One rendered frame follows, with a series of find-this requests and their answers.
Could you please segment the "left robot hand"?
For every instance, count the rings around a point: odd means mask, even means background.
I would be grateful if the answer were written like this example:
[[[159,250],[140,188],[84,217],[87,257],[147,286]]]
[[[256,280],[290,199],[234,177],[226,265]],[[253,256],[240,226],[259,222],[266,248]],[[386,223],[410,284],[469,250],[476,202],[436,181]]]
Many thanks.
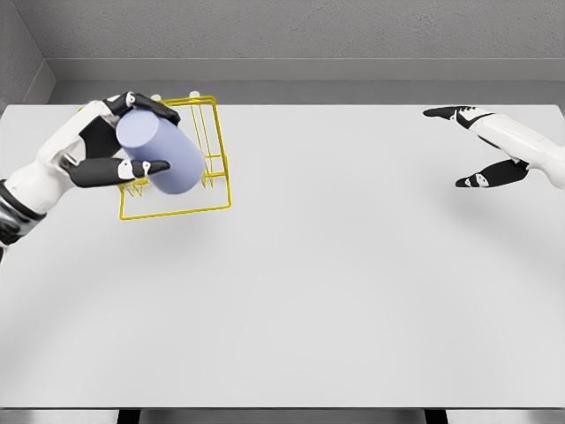
[[[119,159],[117,124],[135,110],[147,110],[173,125],[179,114],[143,94],[128,91],[86,104],[39,149],[41,161],[55,166],[80,188],[117,186],[170,168],[164,160]]]

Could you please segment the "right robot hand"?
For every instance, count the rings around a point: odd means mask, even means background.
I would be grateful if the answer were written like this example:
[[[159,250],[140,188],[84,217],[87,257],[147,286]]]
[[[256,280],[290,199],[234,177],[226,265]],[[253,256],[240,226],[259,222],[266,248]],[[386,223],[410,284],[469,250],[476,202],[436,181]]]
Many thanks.
[[[559,146],[541,133],[515,119],[476,106],[449,105],[423,111],[460,125],[486,144],[508,156],[470,176],[459,178],[459,188],[494,188],[525,179],[530,170],[540,170],[549,182],[565,192],[565,146]]]

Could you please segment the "lavender cylindrical cup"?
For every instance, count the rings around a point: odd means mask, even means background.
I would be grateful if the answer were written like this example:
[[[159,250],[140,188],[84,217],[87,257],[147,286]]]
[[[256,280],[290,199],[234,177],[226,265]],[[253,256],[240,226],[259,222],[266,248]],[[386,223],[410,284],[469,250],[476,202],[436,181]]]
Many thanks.
[[[161,192],[181,194],[200,182],[205,161],[198,146],[169,120],[149,110],[132,110],[117,124],[117,140],[133,160],[166,161],[169,169],[148,178]]]

